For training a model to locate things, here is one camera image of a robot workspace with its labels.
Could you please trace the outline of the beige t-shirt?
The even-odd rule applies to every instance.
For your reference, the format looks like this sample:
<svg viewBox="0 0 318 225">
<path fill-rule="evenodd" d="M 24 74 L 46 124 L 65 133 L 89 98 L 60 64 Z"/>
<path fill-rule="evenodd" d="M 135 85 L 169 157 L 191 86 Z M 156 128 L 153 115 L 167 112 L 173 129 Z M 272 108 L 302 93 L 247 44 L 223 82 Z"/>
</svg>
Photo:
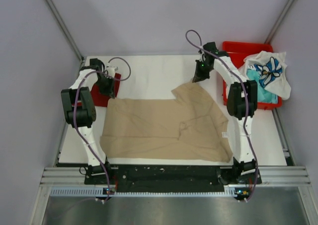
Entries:
<svg viewBox="0 0 318 225">
<path fill-rule="evenodd" d="M 223 137 L 228 119 L 197 83 L 172 91 L 174 99 L 111 99 L 100 145 L 109 158 L 207 160 L 233 157 Z"/>
</svg>

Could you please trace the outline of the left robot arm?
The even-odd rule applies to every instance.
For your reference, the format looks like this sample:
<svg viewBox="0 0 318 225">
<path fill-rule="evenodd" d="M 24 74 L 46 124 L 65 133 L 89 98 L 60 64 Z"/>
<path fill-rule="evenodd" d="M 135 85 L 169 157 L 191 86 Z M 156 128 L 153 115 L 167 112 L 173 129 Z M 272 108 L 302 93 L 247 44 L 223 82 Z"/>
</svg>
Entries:
<svg viewBox="0 0 318 225">
<path fill-rule="evenodd" d="M 113 172 L 108 168 L 107 156 L 93 132 L 97 111 L 91 93 L 96 87 L 97 96 L 101 96 L 101 101 L 107 104 L 110 98 L 115 98 L 115 75 L 114 68 L 93 58 L 88 66 L 80 69 L 75 82 L 61 91 L 65 121 L 75 129 L 87 154 L 86 175 L 95 174 L 96 179 L 104 184 L 111 181 Z"/>
</svg>

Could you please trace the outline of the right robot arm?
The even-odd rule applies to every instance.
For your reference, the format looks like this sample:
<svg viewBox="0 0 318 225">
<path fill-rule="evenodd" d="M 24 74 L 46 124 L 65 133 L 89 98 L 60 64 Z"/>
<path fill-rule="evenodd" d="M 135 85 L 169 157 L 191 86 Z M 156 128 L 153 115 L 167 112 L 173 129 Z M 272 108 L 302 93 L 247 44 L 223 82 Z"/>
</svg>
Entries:
<svg viewBox="0 0 318 225">
<path fill-rule="evenodd" d="M 219 51 L 215 42 L 195 45 L 200 54 L 196 61 L 193 82 L 208 79 L 210 72 L 216 70 L 230 87 L 227 111 L 232 116 L 234 131 L 230 133 L 230 141 L 234 143 L 232 168 L 223 171 L 219 176 L 224 184 L 232 182 L 244 183 L 250 178 L 254 181 L 258 173 L 258 161 L 251 143 L 251 127 L 257 109 L 257 83 L 243 76 L 233 64 L 225 51 Z"/>
</svg>

